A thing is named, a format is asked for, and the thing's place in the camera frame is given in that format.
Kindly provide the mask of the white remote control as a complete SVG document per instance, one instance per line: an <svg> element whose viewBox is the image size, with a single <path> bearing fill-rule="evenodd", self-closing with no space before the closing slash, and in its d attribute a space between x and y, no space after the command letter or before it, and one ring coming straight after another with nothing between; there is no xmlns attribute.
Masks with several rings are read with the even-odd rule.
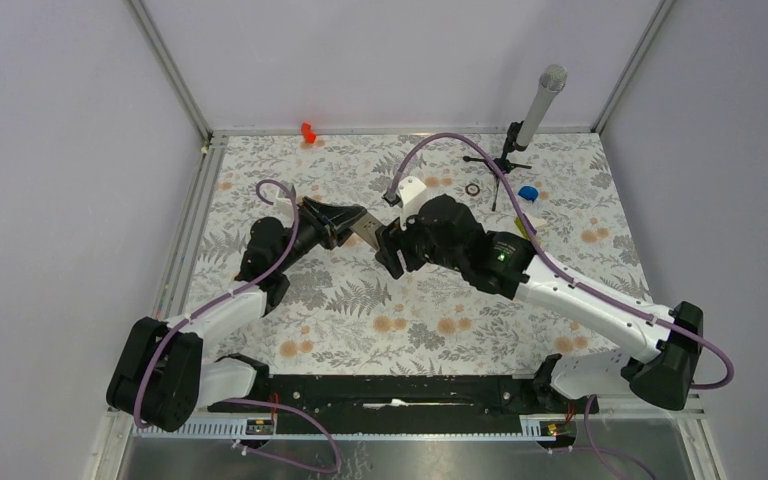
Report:
<svg viewBox="0 0 768 480"><path fill-rule="evenodd" d="M350 226L350 230L359 236L360 239L368 244L373 250L378 251L380 245L377 232L382 226L383 224L380 220L367 212Z"/></svg>

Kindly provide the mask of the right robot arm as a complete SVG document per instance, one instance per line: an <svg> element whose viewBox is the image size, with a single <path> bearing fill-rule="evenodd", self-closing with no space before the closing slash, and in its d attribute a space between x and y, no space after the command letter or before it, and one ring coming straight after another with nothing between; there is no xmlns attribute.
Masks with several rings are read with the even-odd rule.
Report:
<svg viewBox="0 0 768 480"><path fill-rule="evenodd" d="M583 357L550 355L534 376L533 396L557 412L590 395L632 393L656 407L685 407L701 354L703 313L669 308L575 275L514 233L490 231L448 195L375 230L376 259L395 278L427 264L453 270L476 290L546 308L615 344Z"/></svg>

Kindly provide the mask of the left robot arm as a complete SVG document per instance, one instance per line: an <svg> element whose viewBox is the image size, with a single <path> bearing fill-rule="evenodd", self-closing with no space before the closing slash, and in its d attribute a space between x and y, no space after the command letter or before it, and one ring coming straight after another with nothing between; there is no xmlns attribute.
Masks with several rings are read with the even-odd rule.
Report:
<svg viewBox="0 0 768 480"><path fill-rule="evenodd" d="M240 356L209 362L206 352L274 310L290 286L286 270L315 247L331 250L352 235L373 242L381 226L359 205L304 198L281 207L292 225L274 217L255 221L238 276L223 294L191 313L144 317L132 326L106 391L110 407L131 414L140 428L172 432L194 411L228 398L248 411L267 404L271 387L258 376L263 365Z"/></svg>

